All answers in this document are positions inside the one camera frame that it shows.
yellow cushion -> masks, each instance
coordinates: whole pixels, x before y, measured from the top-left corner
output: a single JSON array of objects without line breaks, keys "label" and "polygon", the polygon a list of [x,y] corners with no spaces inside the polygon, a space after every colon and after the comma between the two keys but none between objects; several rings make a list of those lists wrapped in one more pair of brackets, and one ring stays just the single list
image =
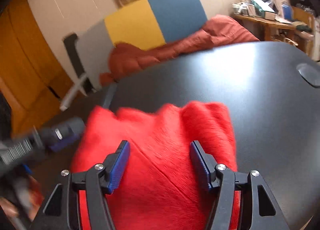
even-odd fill
[{"label": "yellow cushion", "polygon": [[104,23],[112,43],[132,44],[147,50],[165,44],[148,0],[137,0],[107,16]]}]

cabinet door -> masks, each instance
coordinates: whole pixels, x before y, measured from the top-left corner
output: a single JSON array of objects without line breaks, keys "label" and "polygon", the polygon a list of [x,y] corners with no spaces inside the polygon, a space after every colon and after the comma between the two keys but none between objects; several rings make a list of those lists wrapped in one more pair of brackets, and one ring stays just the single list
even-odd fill
[{"label": "cabinet door", "polygon": [[0,77],[28,110],[46,86],[26,57],[12,29],[7,9],[0,17],[0,31]]},{"label": "cabinet door", "polygon": [[40,128],[45,122],[60,112],[59,106],[59,100],[48,88],[45,88],[19,125],[18,132],[28,131],[33,126]]},{"label": "cabinet door", "polygon": [[64,70],[45,41],[33,17],[28,0],[11,0],[8,12],[23,52],[42,82],[49,85]]}]

blue part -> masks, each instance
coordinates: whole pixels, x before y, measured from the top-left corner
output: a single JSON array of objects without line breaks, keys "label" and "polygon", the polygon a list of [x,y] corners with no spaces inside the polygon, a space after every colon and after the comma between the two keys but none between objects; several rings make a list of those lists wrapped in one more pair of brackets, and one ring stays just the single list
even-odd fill
[{"label": "blue part", "polygon": [[64,149],[65,147],[73,144],[76,140],[78,140],[80,138],[79,134],[74,134],[70,137],[64,138],[59,142],[56,142],[53,145],[48,146],[53,152],[59,152],[62,149]]},{"label": "blue part", "polygon": [[29,175],[33,174],[32,170],[26,164],[23,164],[23,167]]},{"label": "blue part", "polygon": [[190,158],[196,171],[200,187],[206,191],[210,191],[212,189],[212,185],[209,170],[193,142],[190,144]]},{"label": "blue part", "polygon": [[291,6],[283,4],[283,5],[282,5],[282,9],[283,9],[284,18],[285,18],[286,20],[292,21],[292,15],[293,15],[293,13],[292,13],[292,8],[291,8]]},{"label": "blue part", "polygon": [[130,144],[126,142],[122,148],[118,159],[116,160],[110,174],[109,174],[109,185],[107,188],[107,193],[112,194],[115,189],[119,187],[120,180],[122,178],[125,167],[130,156]]},{"label": "blue part", "polygon": [[148,0],[166,43],[184,39],[207,21],[200,0]]}]

wooden desk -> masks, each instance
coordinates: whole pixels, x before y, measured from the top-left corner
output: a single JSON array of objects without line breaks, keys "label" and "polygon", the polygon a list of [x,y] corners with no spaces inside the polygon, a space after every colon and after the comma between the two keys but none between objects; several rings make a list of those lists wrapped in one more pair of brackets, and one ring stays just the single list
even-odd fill
[{"label": "wooden desk", "polygon": [[238,19],[238,20],[247,20],[247,21],[251,21],[251,22],[255,22],[255,23],[259,23],[261,25],[264,26],[264,39],[271,41],[271,28],[276,28],[276,29],[283,29],[283,30],[288,30],[288,38],[293,40],[293,36],[294,36],[294,31],[296,29],[296,27],[294,27],[291,24],[287,24],[287,23],[280,23],[277,21],[271,21],[271,20],[266,20],[260,17],[251,17],[251,16],[243,16],[243,15],[239,15],[239,14],[233,14],[232,17],[234,19]]}]

box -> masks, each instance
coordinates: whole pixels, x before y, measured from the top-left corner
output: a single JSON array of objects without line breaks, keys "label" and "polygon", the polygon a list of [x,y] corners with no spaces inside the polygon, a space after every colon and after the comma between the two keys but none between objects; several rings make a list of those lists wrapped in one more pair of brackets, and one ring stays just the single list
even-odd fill
[{"label": "box", "polygon": [[274,21],[276,18],[275,11],[262,0],[251,0],[254,7],[257,9],[257,14],[267,20]]},{"label": "box", "polygon": [[248,15],[255,17],[256,16],[256,8],[253,4],[247,3]]}]

